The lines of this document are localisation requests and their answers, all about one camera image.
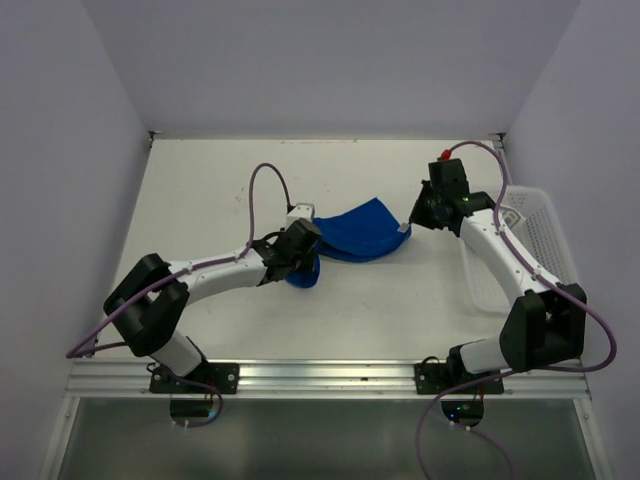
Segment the blue towel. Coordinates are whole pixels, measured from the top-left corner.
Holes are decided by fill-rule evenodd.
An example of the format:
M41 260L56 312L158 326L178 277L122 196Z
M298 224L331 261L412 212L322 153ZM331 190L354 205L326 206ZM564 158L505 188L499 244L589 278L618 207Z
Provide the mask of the blue towel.
M300 289L316 285L321 256L346 263L371 262L395 252L412 234L411 226L400 223L376 197L340 215L316 217L311 222L321 232L311 271L292 273L286 278Z

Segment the rabbit print towel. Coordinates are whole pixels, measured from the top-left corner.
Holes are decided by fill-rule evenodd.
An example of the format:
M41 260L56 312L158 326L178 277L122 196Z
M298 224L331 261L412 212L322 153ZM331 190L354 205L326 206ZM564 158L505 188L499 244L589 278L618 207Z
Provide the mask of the rabbit print towel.
M502 207L500 212L503 222L511 230L514 230L520 224L525 222L525 218L514 208Z

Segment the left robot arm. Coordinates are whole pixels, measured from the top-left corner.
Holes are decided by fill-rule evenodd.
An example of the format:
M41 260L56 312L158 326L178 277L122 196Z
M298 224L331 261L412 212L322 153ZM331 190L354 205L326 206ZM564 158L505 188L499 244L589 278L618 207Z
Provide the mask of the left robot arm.
M140 259L103 304L104 313L136 357L150 357L172 372L185 392L201 390L207 360L177 331L184 310L208 297L279 282L313 266L321 232L299 219L285 230L254 241L243 256L196 262L166 262L157 254Z

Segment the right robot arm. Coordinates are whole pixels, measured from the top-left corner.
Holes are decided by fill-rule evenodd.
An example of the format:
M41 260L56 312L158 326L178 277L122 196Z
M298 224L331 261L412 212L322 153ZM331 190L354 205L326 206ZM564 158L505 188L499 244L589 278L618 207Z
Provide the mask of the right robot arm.
M493 199L471 192L460 160L430 163L410 222L447 229L461 239L484 261L511 304L498 334L450 349L445 379L451 389L468 392L487 372L526 372L582 355L584 290L562 284L534 259Z

